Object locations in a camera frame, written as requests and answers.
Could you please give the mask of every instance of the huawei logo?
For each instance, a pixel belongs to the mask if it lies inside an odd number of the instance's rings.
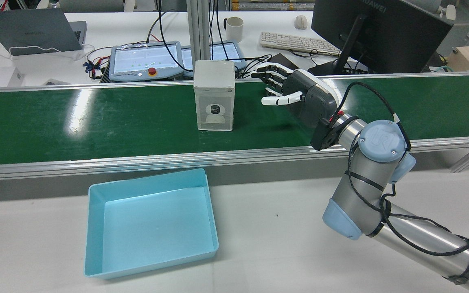
[[[361,1],[363,3],[365,3],[366,5],[370,5],[370,6],[374,7],[375,9],[379,10],[382,13],[385,13],[385,11],[387,11],[387,7],[381,5],[378,2],[375,2],[373,0],[361,0]]]
[[[44,35],[44,32],[41,31],[30,31],[30,32],[25,32],[25,35]]]

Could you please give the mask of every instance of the desk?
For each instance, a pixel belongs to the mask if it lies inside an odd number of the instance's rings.
[[[309,68],[314,64],[309,58],[301,58],[284,50],[262,48],[259,45],[259,34],[262,31],[288,33],[289,35],[303,35],[305,37],[319,37],[313,30],[298,30],[294,28],[294,19],[297,15],[306,15],[311,19],[311,11],[284,11],[284,12],[220,12],[219,20],[222,26],[223,19],[236,15],[244,20],[243,39],[240,48],[245,57],[259,57],[264,54],[283,53],[300,68]],[[86,43],[102,48],[126,43],[138,42],[147,37],[147,30],[158,17],[158,13],[67,13],[70,22],[85,20],[88,23]],[[162,18],[164,37],[166,41],[180,41],[181,45],[189,45],[187,13],[169,12]],[[216,21],[214,22],[213,39],[219,41]],[[160,38],[158,26],[153,34]],[[9,56],[0,44],[0,54]],[[14,60],[0,57],[0,67],[15,66],[25,74],[23,86],[43,85],[48,79],[54,78],[73,85],[97,83],[91,80],[84,72],[82,64],[84,59],[73,61],[76,53],[48,53],[28,56],[16,56]],[[106,50],[92,54],[92,57],[106,55]],[[318,63],[328,61],[328,57],[315,58]]]
[[[345,159],[326,161],[311,162],[342,174]],[[275,174],[272,166],[259,171]],[[325,226],[322,212],[338,182],[329,175],[214,186],[216,257],[109,281],[83,275],[84,192],[0,202],[0,293],[468,292],[374,239],[350,241]],[[397,190],[393,203],[469,237],[469,169],[410,172]]]

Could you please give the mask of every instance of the blue tray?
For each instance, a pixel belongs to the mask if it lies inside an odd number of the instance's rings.
[[[218,250],[203,169],[95,184],[89,198],[87,277],[117,278]]]

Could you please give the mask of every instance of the white keyboard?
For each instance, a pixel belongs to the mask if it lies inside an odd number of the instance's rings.
[[[312,39],[310,37],[298,37],[296,35],[284,35],[281,33],[262,32],[260,45],[267,48],[293,50],[298,52],[328,52],[339,54],[339,49],[324,39]]]

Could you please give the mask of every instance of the laptop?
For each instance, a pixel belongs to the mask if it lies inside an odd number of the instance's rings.
[[[58,8],[0,11],[0,43],[13,56],[82,49],[86,22],[68,22]]]

